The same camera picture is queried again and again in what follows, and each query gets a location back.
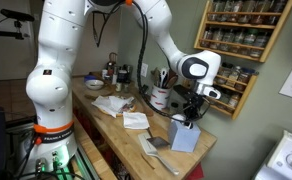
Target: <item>white cup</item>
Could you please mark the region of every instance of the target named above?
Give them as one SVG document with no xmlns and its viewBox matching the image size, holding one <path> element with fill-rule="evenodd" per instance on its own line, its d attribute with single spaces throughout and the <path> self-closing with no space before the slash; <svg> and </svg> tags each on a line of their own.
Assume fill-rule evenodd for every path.
<svg viewBox="0 0 292 180">
<path fill-rule="evenodd" d="M 162 89 L 153 85 L 150 103 L 158 110 L 166 108 L 171 90 Z"/>
</svg>

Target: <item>spatula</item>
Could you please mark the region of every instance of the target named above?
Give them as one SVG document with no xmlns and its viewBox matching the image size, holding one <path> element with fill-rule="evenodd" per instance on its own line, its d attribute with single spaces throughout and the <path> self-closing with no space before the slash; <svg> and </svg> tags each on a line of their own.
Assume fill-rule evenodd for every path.
<svg viewBox="0 0 292 180">
<path fill-rule="evenodd" d="M 142 144 L 145 153 L 149 156 L 157 157 L 170 172 L 177 176 L 179 171 L 168 164 L 168 162 L 158 154 L 157 149 L 147 141 L 148 138 L 150 138 L 150 135 L 147 132 L 138 135 L 138 139 Z"/>
</svg>

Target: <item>spice rack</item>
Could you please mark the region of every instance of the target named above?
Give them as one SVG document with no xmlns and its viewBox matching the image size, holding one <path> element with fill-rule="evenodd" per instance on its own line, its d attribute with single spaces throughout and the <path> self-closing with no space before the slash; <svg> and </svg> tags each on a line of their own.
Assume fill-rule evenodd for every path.
<svg viewBox="0 0 292 180">
<path fill-rule="evenodd" d="M 228 56 L 234 56 L 234 57 L 238 57 L 238 58 L 243 58 L 243 59 L 247 59 L 247 60 L 252 60 L 252 61 L 257 61 L 257 62 L 265 62 L 267 60 L 267 57 L 271 51 L 271 48 L 273 47 L 279 33 L 280 30 L 282 29 L 283 25 L 285 24 L 285 21 L 291 11 L 292 8 L 292 0 L 288 0 L 285 9 L 282 13 L 269 13 L 269 12 L 251 12 L 251 13 L 247 13 L 247 12 L 210 12 L 212 3 L 210 1 L 207 1 L 206 6 L 205 6 L 205 11 L 204 14 L 202 16 L 202 20 L 201 23 L 199 25 L 199 29 L 198 29 L 198 33 L 197 33 L 197 37 L 195 40 L 195 44 L 194 44 L 194 48 L 195 49 L 201 49 L 201 50 L 209 50 L 209 51 L 213 51 L 216 52 L 218 54 L 224 54 L 224 55 L 228 55 Z M 219 22 L 219 21 L 209 21 L 208 20 L 208 15 L 209 14 L 238 14 L 238 15 L 263 15 L 263 16 L 280 16 L 278 23 L 273 26 L 273 25 L 252 25 L 252 24 L 239 24 L 237 22 Z M 256 46 L 248 46 L 248 45 L 242 45 L 242 44 L 235 44 L 235 43 L 230 43 L 230 42 L 222 42 L 222 41 L 214 41 L 214 40 L 207 40 L 207 39 L 202 39 L 203 35 L 204 35 L 204 31 L 206 29 L 206 27 L 209 26 L 215 26 L 215 27 L 239 27 L 239 28 L 255 28 L 255 29 L 260 29 L 260 30 L 268 30 L 271 31 L 271 36 L 268 40 L 267 45 L 265 46 L 265 48 L 262 47 L 256 47 Z M 217 50 L 217 49 L 211 49 L 211 48 L 207 48 L 207 47 L 201 47 L 200 43 L 203 41 L 207 41 L 207 42 L 213 42 L 213 43 L 219 43 L 219 44 L 228 44 L 228 45 L 235 45 L 235 46 L 239 46 L 239 47 L 243 47 L 243 48 L 249 48 L 249 49 L 258 49 L 258 50 L 262 50 L 263 53 L 261 54 L 261 56 L 259 58 L 256 57 L 251 57 L 249 55 L 242 55 L 242 54 L 237 54 L 237 53 L 232 53 L 232 52 L 227 52 L 227 51 L 221 51 L 221 50 Z"/>
<path fill-rule="evenodd" d="M 223 76 L 220 76 L 220 75 L 217 75 L 216 78 L 222 78 L 222 79 L 225 79 L 225 80 L 231 80 L 229 78 L 226 78 L 226 77 L 223 77 Z M 244 106 L 244 104 L 245 104 L 245 102 L 246 102 L 246 100 L 247 100 L 247 98 L 248 98 L 248 96 L 249 96 L 249 94 L 250 94 L 255 82 L 256 82 L 256 79 L 257 79 L 257 75 L 252 75 L 250 77 L 248 83 L 243 83 L 243 82 L 231 80 L 231 81 L 234 81 L 234 82 L 236 82 L 238 84 L 241 84 L 241 85 L 245 86 L 246 88 L 245 88 L 244 91 L 238 91 L 233 87 L 227 86 L 225 84 L 221 85 L 221 84 L 216 83 L 216 81 L 214 81 L 214 85 L 220 86 L 221 88 L 224 88 L 224 89 L 228 89 L 228 90 L 230 90 L 232 92 L 237 92 L 237 93 L 241 94 L 241 98 L 240 98 L 236 108 L 233 108 L 233 107 L 229 106 L 228 104 L 225 104 L 225 103 L 223 103 L 223 102 L 221 102 L 221 101 L 219 101 L 217 99 L 208 98 L 213 104 L 213 105 L 211 105 L 211 107 L 216 109 L 216 110 L 218 110 L 218 111 L 220 111 L 220 112 L 222 112 L 222 113 L 224 113 L 224 114 L 226 114 L 226 115 L 228 115 L 228 116 L 231 116 L 231 118 L 233 120 L 235 120 L 237 118 L 237 116 L 239 115 L 240 111 L 242 110 L 242 108 L 243 108 L 243 106 Z M 225 106 L 226 108 L 232 109 L 233 112 L 228 112 L 228 111 L 226 111 L 224 109 L 220 109 L 216 104 L 221 104 L 221 105 Z"/>
</svg>

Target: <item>shelf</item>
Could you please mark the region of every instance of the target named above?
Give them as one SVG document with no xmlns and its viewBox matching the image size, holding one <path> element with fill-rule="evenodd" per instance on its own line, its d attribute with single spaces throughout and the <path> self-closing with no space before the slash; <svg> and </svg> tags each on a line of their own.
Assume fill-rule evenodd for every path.
<svg viewBox="0 0 292 180">
<path fill-rule="evenodd" d="M 282 29 L 282 27 L 284 26 L 284 23 L 291 11 L 292 8 L 292 0 L 288 0 L 287 4 L 285 6 L 285 9 L 282 13 L 271 13 L 271 12 L 210 12 L 209 10 L 211 9 L 211 2 L 208 0 L 206 3 L 206 7 L 205 7 L 205 11 L 204 14 L 202 16 L 201 19 L 201 23 L 199 25 L 199 29 L 198 29 L 198 33 L 197 33 L 197 37 L 195 40 L 195 44 L 194 44 L 194 48 L 195 49 L 200 49 L 200 50 L 210 50 L 213 52 L 216 52 L 218 54 L 224 54 L 227 56 L 234 56 L 234 57 L 238 57 L 238 58 L 242 58 L 242 59 L 247 59 L 247 60 L 251 60 L 251 61 L 257 61 L 257 62 L 265 62 L 267 60 L 267 57 L 272 49 L 272 47 L 274 46 L 274 43 L 280 33 L 280 30 Z M 254 24 L 240 24 L 237 22 L 219 22 L 219 21 L 209 21 L 208 20 L 208 14 L 238 14 L 238 15 L 261 15 L 261 16 L 280 16 L 279 21 L 277 22 L 277 24 L 275 26 L 273 25 L 254 25 Z M 266 45 L 265 48 L 261 49 L 263 50 L 263 53 L 261 54 L 261 56 L 259 58 L 255 58 L 255 57 L 251 57 L 251 56 L 247 56 L 247 55 L 242 55 L 242 54 L 236 54 L 236 53 L 232 53 L 232 52 L 226 52 L 226 51 L 221 51 L 218 49 L 210 49 L 208 47 L 201 47 L 200 43 L 202 41 L 208 41 L 208 42 L 218 42 L 218 43 L 224 43 L 224 44 L 230 44 L 230 45 L 236 45 L 236 46 L 240 46 L 240 47 L 246 47 L 245 45 L 240 45 L 240 44 L 234 44 L 234 43 L 226 43 L 226 42 L 220 42 L 220 41 L 211 41 L 211 40 L 203 40 L 202 37 L 204 35 L 204 31 L 206 29 L 206 27 L 208 26 L 219 26 L 219 27 L 223 27 L 223 28 L 229 28 L 229 27 L 242 27 L 242 28 L 255 28 L 255 29 L 259 29 L 259 30 L 267 30 L 267 31 L 271 31 L 272 35 L 268 40 L 268 43 Z M 254 47 L 254 46 L 247 46 L 247 48 L 253 48 L 253 49 L 259 49 L 258 47 Z"/>
</svg>

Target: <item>white stove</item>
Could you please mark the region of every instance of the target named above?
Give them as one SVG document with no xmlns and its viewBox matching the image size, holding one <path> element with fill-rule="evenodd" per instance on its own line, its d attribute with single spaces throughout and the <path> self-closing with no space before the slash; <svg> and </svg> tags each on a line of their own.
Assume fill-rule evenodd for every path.
<svg viewBox="0 0 292 180">
<path fill-rule="evenodd" d="M 266 159 L 255 180 L 292 179 L 292 133 L 284 131 L 283 138 Z"/>
</svg>

